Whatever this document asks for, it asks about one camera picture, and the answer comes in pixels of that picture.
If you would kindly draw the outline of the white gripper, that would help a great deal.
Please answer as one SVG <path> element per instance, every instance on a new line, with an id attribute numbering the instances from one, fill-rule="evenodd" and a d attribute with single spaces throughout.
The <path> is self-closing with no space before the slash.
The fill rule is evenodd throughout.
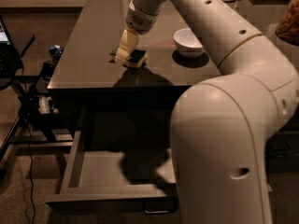
<path id="1" fill-rule="evenodd" d="M 130 29 L 125 29 L 122 33 L 115 62 L 119 65 L 138 65 L 138 60 L 132 56 L 139 40 L 138 34 L 149 32 L 157 21 L 157 16 L 141 11 L 133 2 L 130 2 L 125 20 Z"/>

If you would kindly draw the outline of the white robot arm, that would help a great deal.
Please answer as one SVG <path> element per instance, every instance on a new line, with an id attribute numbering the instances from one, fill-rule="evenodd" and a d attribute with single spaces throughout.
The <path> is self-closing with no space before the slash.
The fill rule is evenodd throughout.
<path id="1" fill-rule="evenodd" d="M 264 153 L 298 106 L 298 72 L 221 0 L 131 0 L 118 60 L 170 1 L 201 40 L 219 77 L 177 100 L 170 144 L 182 224 L 272 224 Z"/>

